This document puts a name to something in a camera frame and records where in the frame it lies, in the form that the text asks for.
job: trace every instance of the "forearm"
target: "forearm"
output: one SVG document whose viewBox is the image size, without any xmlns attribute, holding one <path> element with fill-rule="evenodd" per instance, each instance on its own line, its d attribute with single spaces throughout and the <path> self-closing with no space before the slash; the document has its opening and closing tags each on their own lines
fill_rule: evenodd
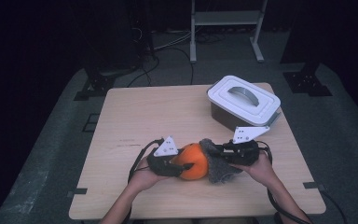
<svg viewBox="0 0 358 224">
<path fill-rule="evenodd" d="M 273 185 L 268 187 L 268 189 L 274 197 L 275 202 L 280 206 L 281 209 L 295 217 L 298 217 L 304 221 L 311 223 L 311 221 L 300 209 L 296 201 L 293 199 L 292 195 L 289 193 L 289 191 L 287 191 L 286 187 L 281 181 L 277 181 L 277 183 L 274 183 Z M 285 215 L 280 215 L 284 224 L 296 223 Z"/>
<path fill-rule="evenodd" d="M 139 190 L 127 186 L 101 220 L 101 224 L 119 224 L 130 212 L 131 205 Z"/>
</svg>

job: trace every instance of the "orange fruit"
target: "orange fruit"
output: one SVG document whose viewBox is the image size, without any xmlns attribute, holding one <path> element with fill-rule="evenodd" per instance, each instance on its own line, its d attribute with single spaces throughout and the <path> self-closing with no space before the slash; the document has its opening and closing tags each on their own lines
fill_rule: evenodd
<svg viewBox="0 0 358 224">
<path fill-rule="evenodd" d="M 198 143 L 189 144 L 183 147 L 182 153 L 172 159 L 173 164 L 193 164 L 190 169 L 184 170 L 180 177 L 186 180 L 203 178 L 208 173 L 208 160 L 204 155 L 201 145 Z"/>
</svg>

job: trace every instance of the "wooden table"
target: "wooden table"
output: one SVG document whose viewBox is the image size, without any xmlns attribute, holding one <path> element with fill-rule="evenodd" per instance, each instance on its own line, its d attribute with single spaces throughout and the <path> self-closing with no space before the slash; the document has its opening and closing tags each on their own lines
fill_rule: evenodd
<svg viewBox="0 0 358 224">
<path fill-rule="evenodd" d="M 267 83 L 256 84 L 271 91 Z M 206 91 L 210 85 L 112 89 L 107 95 L 89 147 L 69 216 L 102 218 L 127 185 L 129 170 L 149 142 L 171 135 L 178 147 L 210 138 L 228 142 L 234 132 L 214 120 Z M 313 182 L 286 117 L 282 113 L 271 130 L 256 140 L 266 142 L 273 167 L 299 206 L 321 214 L 325 204 Z M 207 177 L 195 181 L 169 178 L 143 191 L 132 205 L 131 218 L 244 217 L 275 213 L 265 187 L 245 172 L 226 184 Z"/>
</svg>

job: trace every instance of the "gray rag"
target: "gray rag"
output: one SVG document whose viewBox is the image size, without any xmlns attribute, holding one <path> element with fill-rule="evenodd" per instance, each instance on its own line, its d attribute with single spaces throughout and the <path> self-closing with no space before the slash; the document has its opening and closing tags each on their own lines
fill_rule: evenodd
<svg viewBox="0 0 358 224">
<path fill-rule="evenodd" d="M 202 139 L 200 145 L 208 160 L 208 176 L 211 183 L 226 183 L 233 175 L 242 172 L 241 169 L 230 166 L 225 159 L 213 156 L 220 151 L 214 146 L 211 139 Z"/>
</svg>

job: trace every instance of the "gray carpet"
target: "gray carpet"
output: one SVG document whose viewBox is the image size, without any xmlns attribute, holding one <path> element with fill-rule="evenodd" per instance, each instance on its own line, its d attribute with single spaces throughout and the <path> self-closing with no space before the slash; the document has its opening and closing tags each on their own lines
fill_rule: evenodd
<svg viewBox="0 0 358 224">
<path fill-rule="evenodd" d="M 257 63 L 248 37 L 230 34 L 211 45 L 197 45 L 198 61 L 193 64 L 193 84 L 213 84 L 221 77 L 234 75 L 250 82 L 269 83 L 282 101 L 282 109 L 295 135 L 315 181 L 324 184 L 337 201 L 348 222 L 358 223 L 358 107 L 344 90 L 338 76 L 324 65 L 316 75 L 333 96 L 309 97 L 293 94 L 282 73 L 298 71 L 303 64 L 280 64 L 289 33 L 261 33 L 259 44 L 265 57 Z M 168 43 L 178 35 L 155 34 L 155 46 Z M 188 53 L 188 43 L 174 46 Z M 158 67 L 149 72 L 152 86 L 189 85 L 191 65 L 178 49 L 156 53 Z M 145 59 L 145 70 L 156 61 Z M 120 77 L 115 88 L 127 85 L 144 71 Z M 0 209 L 0 223 L 80 223 L 68 217 L 92 133 L 82 132 L 89 115 L 100 113 L 103 97 L 74 101 L 87 76 L 74 74 L 57 102 L 42 133 L 24 164 L 12 191 Z M 132 87 L 147 86 L 146 76 Z M 336 207 L 325 198 L 327 210 L 311 216 L 314 223 L 342 223 Z M 262 224 L 272 217 L 258 217 Z M 97 223 L 86 220 L 85 223 Z"/>
</svg>

